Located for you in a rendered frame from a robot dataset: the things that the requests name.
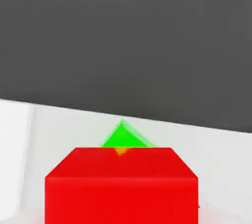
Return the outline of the small red cube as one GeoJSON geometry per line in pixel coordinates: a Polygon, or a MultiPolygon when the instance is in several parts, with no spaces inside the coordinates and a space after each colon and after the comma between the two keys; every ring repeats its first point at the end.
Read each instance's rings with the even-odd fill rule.
{"type": "Polygon", "coordinates": [[[45,224],[198,224],[198,208],[171,148],[76,148],[45,177],[45,224]]]}

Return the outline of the small green cube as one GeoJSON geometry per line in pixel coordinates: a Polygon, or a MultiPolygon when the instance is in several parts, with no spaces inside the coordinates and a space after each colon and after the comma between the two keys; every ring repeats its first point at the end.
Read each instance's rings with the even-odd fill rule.
{"type": "Polygon", "coordinates": [[[111,133],[107,136],[101,147],[105,148],[155,148],[157,145],[144,137],[136,128],[126,120],[121,119],[111,133]]]}

